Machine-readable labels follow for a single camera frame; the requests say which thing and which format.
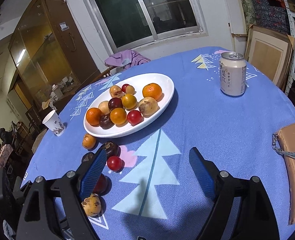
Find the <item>picture frame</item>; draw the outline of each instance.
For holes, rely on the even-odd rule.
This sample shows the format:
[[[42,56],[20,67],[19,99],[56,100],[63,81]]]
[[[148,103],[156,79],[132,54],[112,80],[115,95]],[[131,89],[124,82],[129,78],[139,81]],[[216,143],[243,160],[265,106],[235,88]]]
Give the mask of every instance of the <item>picture frame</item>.
[[[244,58],[284,91],[294,44],[292,36],[250,25]]]

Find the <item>white paper cup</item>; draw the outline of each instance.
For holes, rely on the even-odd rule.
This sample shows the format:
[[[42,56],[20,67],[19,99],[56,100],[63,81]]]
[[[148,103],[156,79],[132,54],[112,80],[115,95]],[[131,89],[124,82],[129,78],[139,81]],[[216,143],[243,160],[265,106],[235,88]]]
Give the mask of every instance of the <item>white paper cup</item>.
[[[61,136],[65,131],[65,125],[58,117],[55,110],[52,110],[42,122],[57,136]]]

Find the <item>glass cabinet door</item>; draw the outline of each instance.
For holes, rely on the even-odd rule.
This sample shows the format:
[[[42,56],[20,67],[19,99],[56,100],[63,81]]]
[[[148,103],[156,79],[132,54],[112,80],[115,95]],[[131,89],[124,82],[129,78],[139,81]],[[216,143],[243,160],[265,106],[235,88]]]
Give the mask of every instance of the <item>glass cabinet door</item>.
[[[38,105],[41,106],[42,102],[49,99],[52,92],[51,85],[44,74],[34,66],[19,32],[14,38],[10,52],[22,80]]]
[[[62,87],[63,93],[79,85],[55,38],[41,0],[36,0],[23,14],[10,52],[20,76],[39,105],[50,98],[52,86],[62,84],[63,78],[69,80],[68,87]]]

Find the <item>aluminum can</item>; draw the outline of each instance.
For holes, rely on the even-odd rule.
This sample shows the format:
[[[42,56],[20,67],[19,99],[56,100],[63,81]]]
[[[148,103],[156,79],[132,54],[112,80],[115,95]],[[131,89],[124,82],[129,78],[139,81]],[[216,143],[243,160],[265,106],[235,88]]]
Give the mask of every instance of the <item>aluminum can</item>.
[[[244,94],[246,85],[246,61],[240,53],[224,52],[220,58],[221,91],[233,97]]]

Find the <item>blue tablecloth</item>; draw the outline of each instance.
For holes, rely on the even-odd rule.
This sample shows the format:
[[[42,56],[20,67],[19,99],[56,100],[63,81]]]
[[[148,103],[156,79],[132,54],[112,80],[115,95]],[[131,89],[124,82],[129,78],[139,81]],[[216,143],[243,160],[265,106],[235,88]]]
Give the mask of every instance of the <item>blue tablecloth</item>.
[[[175,85],[168,108],[141,131],[113,139],[121,145],[125,168],[120,173],[107,166],[103,170],[111,179],[112,188],[103,196],[104,214],[90,218],[101,240],[132,240],[138,236],[147,240],[196,238],[213,204],[202,193],[189,164],[189,150],[194,146],[219,170],[234,177],[259,176],[270,197],[280,239],[287,239],[295,230],[295,225],[288,225],[289,182],[283,158],[271,147],[271,135],[295,122],[295,108],[250,64],[245,94],[239,98],[224,95],[218,73],[222,50],[205,47],[177,53],[81,90],[59,115],[67,125],[65,133],[61,137],[51,131],[46,133],[23,184],[39,175],[60,178],[80,165],[87,152],[81,145],[85,134],[83,117],[100,93],[135,75],[162,73]],[[197,68],[200,63],[192,62],[199,55],[206,68]],[[97,148],[105,141],[99,139]],[[57,207],[60,216],[64,216],[60,199]],[[229,239],[236,214],[234,205],[222,239]]]

